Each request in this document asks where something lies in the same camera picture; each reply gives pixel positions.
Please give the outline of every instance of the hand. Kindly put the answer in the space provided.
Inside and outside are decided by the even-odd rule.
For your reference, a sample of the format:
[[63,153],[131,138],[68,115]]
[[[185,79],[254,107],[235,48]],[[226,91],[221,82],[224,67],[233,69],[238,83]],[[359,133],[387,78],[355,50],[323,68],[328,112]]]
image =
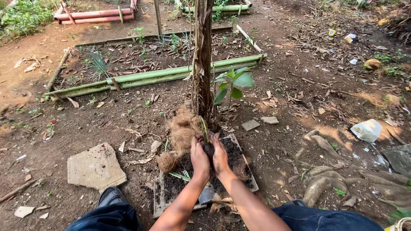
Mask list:
[[203,149],[203,135],[195,135],[191,140],[191,163],[193,164],[193,178],[199,178],[206,183],[210,179],[210,161]]
[[218,179],[221,175],[231,171],[228,163],[226,148],[224,147],[224,144],[220,142],[219,137],[220,133],[216,133],[210,137],[210,141],[214,145],[214,156],[212,158],[212,163]]

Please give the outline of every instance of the bare soil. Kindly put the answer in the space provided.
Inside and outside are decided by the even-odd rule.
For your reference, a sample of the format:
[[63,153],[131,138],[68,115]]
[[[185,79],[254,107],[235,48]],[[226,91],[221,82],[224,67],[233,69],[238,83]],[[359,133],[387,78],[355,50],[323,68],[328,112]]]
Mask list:
[[[333,3],[323,9],[319,7],[321,3],[310,1],[306,1],[304,5],[294,4],[298,2],[256,0],[250,9],[251,14],[242,15],[239,19],[240,26],[255,38],[268,57],[261,66],[251,72],[255,87],[244,88],[244,97],[233,100],[236,106],[230,113],[238,116],[231,117],[226,126],[235,129],[233,133],[249,160],[250,170],[260,188],[256,195],[268,207],[287,202],[285,190],[293,198],[302,198],[306,183],[300,179],[288,183],[288,178],[297,174],[296,171],[301,175],[304,170],[296,162],[286,161],[294,160],[294,155],[302,147],[302,161],[313,165],[325,164],[322,157],[327,154],[315,143],[303,139],[303,135],[310,130],[318,129],[330,144],[337,145],[337,148],[351,156],[352,163],[372,171],[387,170],[383,158],[379,155],[381,150],[400,145],[388,133],[387,127],[407,143],[411,141],[409,114],[402,109],[407,108],[410,98],[410,92],[405,88],[409,85],[409,69],[404,69],[403,75],[389,76],[362,68],[362,64],[376,54],[394,57],[397,49],[407,53],[402,44],[388,37],[385,31],[373,23],[373,12],[376,9],[338,8]],[[142,26],[146,28],[147,34],[155,34],[157,27],[152,2],[141,1],[140,7],[148,12],[142,14],[139,10],[136,20],[124,25],[102,23],[98,24],[100,28],[110,29],[97,30],[94,28],[95,24],[62,26],[53,23],[46,26],[42,34],[0,47],[0,82],[6,80],[0,83],[0,104],[9,105],[9,110],[3,113],[0,120],[0,148],[7,148],[7,151],[0,152],[0,183],[3,185],[0,195],[24,184],[27,174],[31,174],[33,178],[44,178],[40,186],[31,187],[0,204],[3,214],[2,230],[63,230],[86,212],[96,208],[99,198],[97,190],[67,183],[67,158],[103,142],[108,142],[116,150],[120,166],[128,179],[120,188],[135,207],[144,229],[148,230],[155,222],[152,218],[152,188],[157,187],[153,185],[159,173],[157,164],[150,161],[146,164],[128,165],[132,160],[145,159],[146,154],[119,152],[118,147],[125,141],[126,147],[149,151],[153,142],[153,135],[150,134],[159,136],[164,145],[169,136],[166,121],[175,115],[178,106],[190,99],[191,89],[187,88],[186,82],[159,83],[126,89],[120,93],[107,91],[76,97],[74,100],[80,104],[78,109],[69,101],[40,103],[35,100],[41,98],[44,92],[42,85],[47,83],[57,66],[62,49],[79,42],[126,37],[132,28]],[[164,28],[172,28],[174,31],[189,28],[187,19],[183,17],[167,21],[170,18],[168,14],[173,14],[173,5],[162,3],[160,8]],[[225,21],[214,26],[227,24]],[[334,37],[328,36],[329,28],[336,30]],[[352,44],[341,43],[345,42],[343,38],[348,33],[355,33],[358,38]],[[230,42],[234,38],[241,38],[239,35],[226,36]],[[228,52],[238,53],[239,56],[252,55],[250,52],[255,51],[243,50],[243,42],[244,40],[240,43],[243,45],[241,48],[240,44],[229,44],[227,49],[214,45],[217,51],[213,54],[214,61],[227,58],[230,55]],[[103,53],[110,46],[97,48]],[[124,53],[133,51],[123,44],[111,48],[121,48]],[[169,65],[173,67],[173,64],[187,65],[187,61],[181,57],[173,59],[166,57],[166,53],[168,54],[168,51],[161,51],[160,55],[151,52],[146,58],[158,62],[158,68],[167,68]],[[41,60],[45,55],[48,55],[48,58]],[[20,67],[13,68],[22,57],[30,56],[40,60],[40,68],[28,73],[23,73],[23,70],[31,63],[23,63]],[[142,64],[138,54],[133,57],[133,65]],[[69,57],[68,67],[61,73],[61,78],[71,77],[74,71],[79,73],[80,69],[84,68],[82,61],[86,58],[85,53],[75,51]],[[358,59],[357,65],[349,63],[353,58]],[[409,64],[407,62],[409,60],[406,58],[394,58],[383,66]],[[118,72],[129,71],[126,69],[128,65],[122,66],[122,63],[114,63],[113,69],[114,67],[119,69]],[[313,81],[314,84],[304,81],[303,78]],[[267,98],[267,91],[278,100],[277,107],[272,108],[263,103],[262,99]],[[159,95],[159,100],[145,106],[145,101],[149,100],[152,94]],[[401,106],[387,101],[388,94],[399,97]],[[99,102],[105,102],[105,105],[97,109]],[[228,99],[225,99],[219,110],[225,113],[227,106]],[[322,115],[318,114],[320,106],[326,109]],[[39,113],[42,113],[39,117],[31,119]],[[263,116],[272,115],[278,118],[279,124],[268,125],[260,120]],[[241,124],[253,118],[258,119],[261,126],[246,132],[241,128]],[[357,139],[349,131],[356,122],[371,118],[383,125],[381,136],[374,146]],[[399,126],[388,125],[384,122],[388,118]],[[126,131],[127,128],[146,135],[142,138],[136,137]],[[44,131],[52,133],[53,136],[44,140]],[[344,177],[360,177],[350,166],[336,171]],[[394,211],[394,208],[378,201],[382,195],[373,193],[372,188],[360,184],[356,184],[355,188],[350,193],[361,201],[358,200],[352,208],[342,206],[342,197],[335,192],[323,193],[315,207],[329,210],[349,209],[369,216],[381,226],[387,226],[383,214]],[[43,204],[49,205],[50,208],[35,211],[23,219],[14,216],[14,211],[19,206],[39,207]],[[46,212],[49,212],[48,218],[39,219],[39,216]],[[226,207],[216,210],[215,206],[211,206],[193,212],[190,219],[195,223],[188,224],[187,230],[209,229],[203,224],[213,230],[246,229],[242,221],[227,224],[222,219],[225,216],[239,218],[239,215],[230,213]]]

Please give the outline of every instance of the dark blue jeans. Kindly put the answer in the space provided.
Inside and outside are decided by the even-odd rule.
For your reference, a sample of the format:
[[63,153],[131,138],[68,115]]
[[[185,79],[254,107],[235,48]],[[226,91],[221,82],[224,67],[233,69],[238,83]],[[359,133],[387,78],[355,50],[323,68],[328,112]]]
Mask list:
[[[383,231],[370,219],[358,213],[328,211],[286,205],[273,211],[293,231]],[[66,231],[142,231],[134,208],[127,203],[94,209],[72,223]]]

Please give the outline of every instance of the tree trunk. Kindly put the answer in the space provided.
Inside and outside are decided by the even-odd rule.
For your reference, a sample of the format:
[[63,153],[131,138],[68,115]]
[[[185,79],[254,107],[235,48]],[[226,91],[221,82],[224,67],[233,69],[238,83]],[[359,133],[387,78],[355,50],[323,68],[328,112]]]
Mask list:
[[211,17],[212,0],[197,0],[195,6],[195,43],[193,106],[196,114],[209,121],[213,97],[210,91],[211,77]]

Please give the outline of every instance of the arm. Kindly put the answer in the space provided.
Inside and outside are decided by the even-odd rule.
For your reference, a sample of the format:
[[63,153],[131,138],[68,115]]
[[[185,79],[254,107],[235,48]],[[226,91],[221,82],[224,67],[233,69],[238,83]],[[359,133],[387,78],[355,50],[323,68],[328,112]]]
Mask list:
[[187,226],[194,205],[210,178],[210,161],[199,142],[201,140],[201,136],[194,136],[191,142],[193,177],[150,231],[181,231]]
[[230,169],[227,151],[219,141],[219,133],[211,140],[215,148],[213,164],[217,178],[230,194],[247,228],[250,231],[291,231],[287,224],[246,188]]

